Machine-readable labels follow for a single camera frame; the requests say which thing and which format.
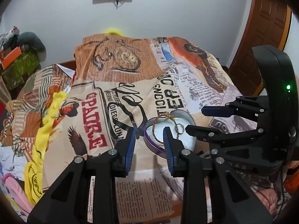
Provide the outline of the brown wooden door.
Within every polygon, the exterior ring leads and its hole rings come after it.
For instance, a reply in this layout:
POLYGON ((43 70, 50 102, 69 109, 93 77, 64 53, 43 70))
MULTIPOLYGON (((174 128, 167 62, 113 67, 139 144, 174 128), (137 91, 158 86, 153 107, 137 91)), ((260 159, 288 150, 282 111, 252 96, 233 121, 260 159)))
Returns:
POLYGON ((291 15, 291 8, 283 0, 252 0, 241 42, 229 67, 229 76, 241 94, 258 95, 263 90, 252 48, 272 45, 283 50, 291 15))

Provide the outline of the yellow cloth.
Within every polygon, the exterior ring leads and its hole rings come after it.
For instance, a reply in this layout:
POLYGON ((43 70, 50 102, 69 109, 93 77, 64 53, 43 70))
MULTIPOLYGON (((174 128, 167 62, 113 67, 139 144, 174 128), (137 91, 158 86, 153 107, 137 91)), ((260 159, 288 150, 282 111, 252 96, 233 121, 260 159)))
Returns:
POLYGON ((24 170, 25 193, 32 204, 37 204, 43 196, 43 165, 45 152, 48 147, 50 133, 55 118, 58 117, 60 106, 66 100, 67 93, 60 91, 53 94, 53 100, 43 118, 43 126, 38 129, 32 150, 32 161, 24 170))

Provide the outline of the pink cloth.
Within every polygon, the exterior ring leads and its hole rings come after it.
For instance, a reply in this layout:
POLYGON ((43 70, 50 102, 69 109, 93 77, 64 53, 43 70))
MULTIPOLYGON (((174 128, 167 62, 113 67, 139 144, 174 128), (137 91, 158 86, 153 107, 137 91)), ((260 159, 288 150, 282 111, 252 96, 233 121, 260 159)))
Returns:
POLYGON ((2 181, 8 188, 16 204, 22 209, 25 215, 28 216, 34 208, 34 204, 29 201, 27 195, 17 180, 11 173, 7 173, 3 176, 2 181))

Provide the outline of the orange box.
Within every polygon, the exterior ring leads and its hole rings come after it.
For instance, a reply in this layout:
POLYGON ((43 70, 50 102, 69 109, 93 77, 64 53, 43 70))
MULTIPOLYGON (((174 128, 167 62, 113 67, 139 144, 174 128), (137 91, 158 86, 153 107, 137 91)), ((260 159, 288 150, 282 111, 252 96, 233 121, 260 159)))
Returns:
POLYGON ((5 70, 11 63, 13 63, 16 58, 18 58, 22 54, 22 51, 18 46, 14 50, 10 51, 10 53, 8 53, 8 55, 6 55, 5 57, 3 57, 3 53, 4 52, 1 51, 1 65, 3 67, 3 70, 5 70))

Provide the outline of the newspaper print bed blanket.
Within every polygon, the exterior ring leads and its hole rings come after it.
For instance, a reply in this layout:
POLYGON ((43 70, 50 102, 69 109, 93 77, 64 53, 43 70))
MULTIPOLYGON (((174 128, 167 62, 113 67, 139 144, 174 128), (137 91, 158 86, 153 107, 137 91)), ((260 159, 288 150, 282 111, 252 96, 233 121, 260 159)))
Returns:
POLYGON ((132 168, 117 178, 121 223, 180 223, 182 178, 173 178, 166 160, 149 148, 154 119, 174 116, 178 128, 212 126, 225 133, 254 130, 240 116, 206 117, 204 106, 222 106, 240 95, 216 58, 183 38, 134 39, 96 34, 75 48, 76 71, 59 65, 34 72, 16 99, 7 103, 1 131, 1 193, 16 214, 28 216, 2 181, 11 173, 24 190, 38 129, 53 94, 64 91, 43 165, 43 195, 76 156, 97 157, 135 129, 132 168))

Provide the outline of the green patterned box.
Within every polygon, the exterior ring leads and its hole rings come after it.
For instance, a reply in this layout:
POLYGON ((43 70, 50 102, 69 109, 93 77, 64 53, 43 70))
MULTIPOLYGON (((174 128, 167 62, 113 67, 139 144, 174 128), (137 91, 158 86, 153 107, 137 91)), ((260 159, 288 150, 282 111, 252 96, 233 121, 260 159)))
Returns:
POLYGON ((39 64, 38 57, 33 51, 23 52, 1 73, 8 90, 24 85, 39 64))

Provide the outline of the red gold bangle pile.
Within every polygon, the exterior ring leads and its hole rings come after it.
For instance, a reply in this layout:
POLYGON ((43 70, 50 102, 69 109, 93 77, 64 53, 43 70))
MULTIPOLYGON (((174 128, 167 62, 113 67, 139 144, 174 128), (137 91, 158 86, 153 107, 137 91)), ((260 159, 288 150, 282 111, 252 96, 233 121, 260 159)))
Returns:
POLYGON ((164 113, 157 116, 152 124, 152 137, 154 138, 158 146, 163 146, 164 142, 160 138, 163 136, 163 130, 165 127, 170 127, 174 131, 174 135, 179 139, 178 124, 174 116, 170 113, 164 113))

